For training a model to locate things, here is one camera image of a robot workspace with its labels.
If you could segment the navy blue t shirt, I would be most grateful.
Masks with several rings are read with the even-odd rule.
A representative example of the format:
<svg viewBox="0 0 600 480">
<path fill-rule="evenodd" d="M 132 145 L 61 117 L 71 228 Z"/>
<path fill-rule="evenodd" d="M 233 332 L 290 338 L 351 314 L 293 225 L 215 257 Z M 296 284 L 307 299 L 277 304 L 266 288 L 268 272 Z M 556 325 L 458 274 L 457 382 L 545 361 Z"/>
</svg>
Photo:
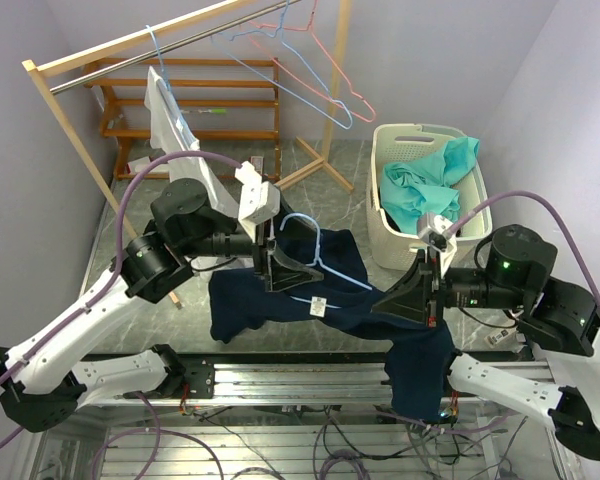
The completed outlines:
<svg viewBox="0 0 600 480">
<path fill-rule="evenodd" d="M 365 264 L 352 233 L 321 228 L 321 256 L 325 264 L 370 285 Z M 294 256 L 306 260 L 308 247 L 292 247 Z M 208 284 L 211 311 L 210 335 L 216 341 L 231 342 L 243 331 L 258 330 L 266 322 L 292 323 L 316 319 L 345 334 L 365 340 L 387 340 L 384 370 L 397 388 L 392 408 L 401 416 L 433 422 L 444 392 L 445 374 L 454 350 L 451 333 L 444 321 L 436 328 L 416 324 L 392 315 L 371 311 L 384 293 L 371 286 L 364 290 L 324 271 L 320 282 L 300 285 L 282 292 L 267 292 L 253 269 L 215 271 Z M 327 299 L 339 309 L 328 309 L 323 318 L 313 317 L 309 306 L 292 296 L 310 300 Z"/>
</svg>

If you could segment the teal t shirt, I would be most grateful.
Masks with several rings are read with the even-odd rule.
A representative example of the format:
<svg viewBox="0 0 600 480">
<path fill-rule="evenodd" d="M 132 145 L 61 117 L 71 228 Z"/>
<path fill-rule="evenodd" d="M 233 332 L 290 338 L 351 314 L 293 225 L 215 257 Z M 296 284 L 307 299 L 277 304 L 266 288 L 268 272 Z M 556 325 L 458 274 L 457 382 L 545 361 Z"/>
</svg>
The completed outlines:
<svg viewBox="0 0 600 480">
<path fill-rule="evenodd" d="M 416 234 L 417 220 L 429 212 L 457 221 L 460 192 L 454 186 L 477 166 L 479 150 L 479 139 L 458 137 L 427 156 L 386 164 L 379 184 L 380 203 L 398 231 Z"/>
</svg>

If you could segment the white t shirt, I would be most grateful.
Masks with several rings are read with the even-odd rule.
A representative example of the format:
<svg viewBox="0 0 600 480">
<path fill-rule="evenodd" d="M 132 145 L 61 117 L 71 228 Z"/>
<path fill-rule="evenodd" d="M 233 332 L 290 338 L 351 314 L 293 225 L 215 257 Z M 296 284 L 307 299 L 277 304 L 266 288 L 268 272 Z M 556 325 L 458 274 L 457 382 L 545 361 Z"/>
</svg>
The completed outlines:
<svg viewBox="0 0 600 480">
<path fill-rule="evenodd" d="M 148 69 L 144 105 L 150 112 L 150 144 L 165 154 L 178 151 L 198 151 L 200 142 L 182 116 L 166 81 L 153 67 Z M 169 180 L 182 178 L 200 181 L 206 188 L 211 206 L 236 218 L 238 202 L 222 185 L 207 162 L 200 157 L 177 158 L 168 162 Z"/>
</svg>

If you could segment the blue hanger of teal shirt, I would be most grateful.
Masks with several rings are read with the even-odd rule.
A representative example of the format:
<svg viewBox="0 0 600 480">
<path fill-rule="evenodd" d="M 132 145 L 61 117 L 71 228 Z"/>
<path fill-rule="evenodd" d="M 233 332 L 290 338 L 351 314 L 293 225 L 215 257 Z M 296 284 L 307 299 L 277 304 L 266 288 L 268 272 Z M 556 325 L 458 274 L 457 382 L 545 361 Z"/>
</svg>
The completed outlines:
<svg viewBox="0 0 600 480">
<path fill-rule="evenodd" d="M 240 33 L 242 31 L 249 30 L 249 25 L 248 25 L 249 21 L 246 22 L 245 26 L 232 27 L 228 34 L 225 34 L 225 33 L 213 34 L 210 37 L 211 45 L 215 49 L 217 49 L 218 51 L 220 51 L 224 55 L 226 55 L 229 59 L 237 60 L 238 56 L 237 56 L 237 54 L 234 53 L 233 49 L 231 48 L 231 45 L 233 43 L 235 43 L 237 41 L 241 41 L 241 40 L 248 41 L 244 36 L 241 36 Z M 291 45 L 293 47 L 295 47 L 296 49 L 298 49 L 300 51 L 300 53 L 309 61 L 309 63 L 312 65 L 312 67 L 317 70 L 317 73 L 322 77 L 322 79 L 327 83 L 327 85 L 330 85 L 331 68 L 330 68 L 329 62 L 322 55 L 322 53 L 319 51 L 319 49 L 315 46 L 311 37 L 309 35 L 302 34 L 302 33 L 298 34 L 298 33 L 294 33 L 294 32 L 287 32 L 286 38 L 291 43 Z M 256 40 L 259 41 L 263 45 L 264 48 L 269 50 L 274 55 L 274 58 L 276 60 L 279 60 L 283 66 L 289 68 L 291 71 L 293 71 L 296 75 L 298 75 L 305 82 L 307 82 L 309 84 L 314 84 L 314 78 L 311 76 L 311 74 L 308 72 L 308 70 L 302 65 L 302 63 L 291 52 L 286 50 L 279 43 L 278 39 L 269 39 L 269 38 L 264 37 L 263 35 L 257 35 Z M 279 80 L 276 80 L 274 82 L 274 85 L 281 88 L 282 91 L 285 93 L 287 93 L 286 90 L 291 90 L 296 95 L 300 95 L 300 96 L 304 97 L 306 100 L 309 100 L 307 97 L 301 95 L 299 92 L 283 85 L 281 83 L 281 81 L 279 81 Z M 293 98 L 299 100 L 293 94 L 289 94 L 289 95 L 291 95 Z M 327 112 L 335 113 L 335 117 L 338 120 L 340 120 L 342 123 L 346 124 L 348 122 L 345 112 L 337 107 L 330 107 L 328 105 L 327 101 L 325 101 L 326 105 L 324 107 L 321 107 L 312 101 L 310 101 L 310 102 L 313 103 L 314 105 L 316 105 L 317 107 L 320 107 L 322 110 L 326 110 Z M 337 126 L 327 119 L 326 119 L 326 124 L 328 126 Z"/>
</svg>

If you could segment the blue hanger of navy shirt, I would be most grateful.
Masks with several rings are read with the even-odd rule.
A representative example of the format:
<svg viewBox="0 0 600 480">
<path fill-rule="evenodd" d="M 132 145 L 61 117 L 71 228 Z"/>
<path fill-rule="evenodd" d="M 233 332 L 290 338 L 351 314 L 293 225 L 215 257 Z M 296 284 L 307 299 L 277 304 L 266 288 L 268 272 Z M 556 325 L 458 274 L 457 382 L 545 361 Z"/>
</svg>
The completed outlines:
<svg viewBox="0 0 600 480">
<path fill-rule="evenodd" d="M 352 277 L 350 277 L 350 276 L 348 276 L 348 275 L 346 275 L 324 263 L 322 256 L 321 256 L 321 239 L 322 239 L 321 228 L 320 228 L 318 222 L 315 219 L 313 219 L 312 217 L 310 217 L 309 215 L 304 214 L 304 213 L 290 213 L 290 214 L 285 215 L 280 224 L 280 231 L 283 231 L 285 229 L 285 227 L 287 226 L 287 224 L 292 219 L 304 220 L 304 221 L 308 222 L 310 225 L 312 225 L 314 228 L 314 231 L 315 231 L 314 257 L 313 257 L 312 262 L 307 264 L 308 267 L 319 266 L 327 273 L 335 275 L 336 277 L 339 277 L 340 279 L 345 280 L 346 282 L 351 283 L 352 285 L 355 285 L 355 286 L 360 287 L 367 291 L 373 290 L 373 288 L 370 285 L 363 283 L 361 281 L 358 281 L 355 278 L 352 278 Z M 339 309 L 339 306 L 329 304 L 326 298 L 320 297 L 320 296 L 313 296 L 310 300 L 292 296 L 292 299 L 295 301 L 301 302 L 301 303 L 306 303 L 309 306 L 309 313 L 313 317 L 323 318 L 328 309 Z"/>
</svg>

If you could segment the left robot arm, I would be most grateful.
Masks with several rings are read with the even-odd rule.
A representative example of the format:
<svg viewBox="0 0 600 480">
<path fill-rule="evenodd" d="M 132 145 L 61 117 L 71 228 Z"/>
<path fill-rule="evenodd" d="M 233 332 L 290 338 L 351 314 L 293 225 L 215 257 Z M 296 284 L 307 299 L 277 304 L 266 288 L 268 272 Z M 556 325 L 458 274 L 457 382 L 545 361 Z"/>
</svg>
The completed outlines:
<svg viewBox="0 0 600 480">
<path fill-rule="evenodd" d="M 43 432 L 76 410 L 102 399 L 141 392 L 168 398 L 190 380 L 190 370 L 166 344 L 140 354 L 87 362 L 95 345 L 132 313 L 159 303 L 198 274 L 192 260 L 249 257 L 268 292 L 318 282 L 324 275 L 287 256 L 275 239 L 290 210 L 269 182 L 264 209 L 254 221 L 238 220 L 211 206 L 204 184 L 192 178 L 170 183 L 151 205 L 143 235 L 117 253 L 91 291 L 30 340 L 0 347 L 0 404 L 19 427 Z"/>
</svg>

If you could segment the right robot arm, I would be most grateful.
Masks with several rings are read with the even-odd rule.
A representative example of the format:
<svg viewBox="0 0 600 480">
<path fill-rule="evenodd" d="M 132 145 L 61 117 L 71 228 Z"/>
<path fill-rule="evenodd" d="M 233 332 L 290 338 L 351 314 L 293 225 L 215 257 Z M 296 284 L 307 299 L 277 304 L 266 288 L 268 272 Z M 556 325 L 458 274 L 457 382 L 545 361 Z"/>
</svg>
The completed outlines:
<svg viewBox="0 0 600 480">
<path fill-rule="evenodd" d="M 373 312 L 426 327 L 441 325 L 447 308 L 511 314 L 519 333 L 562 361 L 570 384 L 532 381 L 454 351 L 422 369 L 422 387 L 435 396 L 453 388 L 497 402 L 543 423 L 575 454 L 600 461 L 599 301 L 552 277 L 557 249 L 534 231 L 509 225 L 484 242 L 490 247 L 484 268 L 453 268 L 444 263 L 441 235 L 431 234 L 429 249 Z"/>
</svg>

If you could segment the blue hanger of white shirt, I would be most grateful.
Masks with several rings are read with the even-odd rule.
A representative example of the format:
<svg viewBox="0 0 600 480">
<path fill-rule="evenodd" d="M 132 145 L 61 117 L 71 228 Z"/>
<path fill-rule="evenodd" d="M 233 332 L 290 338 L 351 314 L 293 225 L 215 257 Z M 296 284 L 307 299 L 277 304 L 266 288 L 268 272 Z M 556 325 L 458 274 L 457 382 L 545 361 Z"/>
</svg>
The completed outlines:
<svg viewBox="0 0 600 480">
<path fill-rule="evenodd" d="M 149 25 L 145 28 L 151 37 L 158 59 L 158 66 L 148 69 L 144 98 L 144 105 L 150 112 L 151 146 L 160 148 L 165 153 L 198 150 L 199 141 L 190 130 L 175 99 L 153 28 Z"/>
</svg>

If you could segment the cream laundry basket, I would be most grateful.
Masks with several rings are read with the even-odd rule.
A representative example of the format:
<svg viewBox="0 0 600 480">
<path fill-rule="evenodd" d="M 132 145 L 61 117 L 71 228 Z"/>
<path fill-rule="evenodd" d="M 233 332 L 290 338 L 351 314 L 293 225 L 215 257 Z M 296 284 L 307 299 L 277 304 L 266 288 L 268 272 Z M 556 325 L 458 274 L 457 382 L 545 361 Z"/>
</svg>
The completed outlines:
<svg viewBox="0 0 600 480">
<path fill-rule="evenodd" d="M 417 221 L 433 213 L 456 222 L 487 199 L 478 164 L 481 142 L 430 124 L 384 124 L 373 134 L 366 185 L 372 259 L 408 269 L 424 244 Z"/>
</svg>

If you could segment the red white card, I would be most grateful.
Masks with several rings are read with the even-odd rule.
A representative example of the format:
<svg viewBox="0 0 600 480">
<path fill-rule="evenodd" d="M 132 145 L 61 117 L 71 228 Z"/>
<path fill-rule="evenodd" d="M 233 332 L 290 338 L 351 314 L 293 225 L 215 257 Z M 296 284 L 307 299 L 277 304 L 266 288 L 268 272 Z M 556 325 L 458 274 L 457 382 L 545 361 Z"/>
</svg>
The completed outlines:
<svg viewBox="0 0 600 480">
<path fill-rule="evenodd" d="M 140 157 L 135 160 L 131 160 L 127 164 L 127 170 L 131 174 L 137 174 L 143 171 L 150 163 L 152 159 L 149 156 Z M 165 165 L 158 166 L 151 171 L 151 174 L 168 174 L 169 169 Z"/>
</svg>

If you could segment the wooden shoe shelf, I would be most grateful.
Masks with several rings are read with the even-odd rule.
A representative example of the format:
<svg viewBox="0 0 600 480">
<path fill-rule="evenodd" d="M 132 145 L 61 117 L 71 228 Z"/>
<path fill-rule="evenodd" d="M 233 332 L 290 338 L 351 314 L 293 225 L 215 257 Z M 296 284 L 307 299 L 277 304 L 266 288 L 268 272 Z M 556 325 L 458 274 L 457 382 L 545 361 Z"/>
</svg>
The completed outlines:
<svg viewBox="0 0 600 480">
<path fill-rule="evenodd" d="M 200 141 L 260 142 L 272 148 L 259 153 L 256 167 L 273 181 L 281 179 L 280 66 L 272 60 L 168 58 L 169 83 L 178 107 Z M 104 100 L 99 132 L 118 143 L 114 178 L 129 179 L 132 147 L 150 139 L 145 107 L 150 59 L 88 83 Z"/>
</svg>

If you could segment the aluminium rail frame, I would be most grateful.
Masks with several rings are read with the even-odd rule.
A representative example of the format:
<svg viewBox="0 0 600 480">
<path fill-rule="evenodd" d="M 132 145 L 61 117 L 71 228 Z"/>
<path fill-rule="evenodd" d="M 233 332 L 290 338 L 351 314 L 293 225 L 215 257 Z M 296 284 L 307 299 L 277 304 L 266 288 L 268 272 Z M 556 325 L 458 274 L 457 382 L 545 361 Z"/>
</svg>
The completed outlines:
<svg viewBox="0 0 600 480">
<path fill-rule="evenodd" d="M 371 354 L 289 354 L 280 363 L 257 355 L 244 358 L 187 356 L 183 385 L 162 397 L 131 391 L 107 393 L 99 407 L 180 406 L 186 414 L 197 407 L 292 405 L 388 406 L 397 388 Z"/>
</svg>

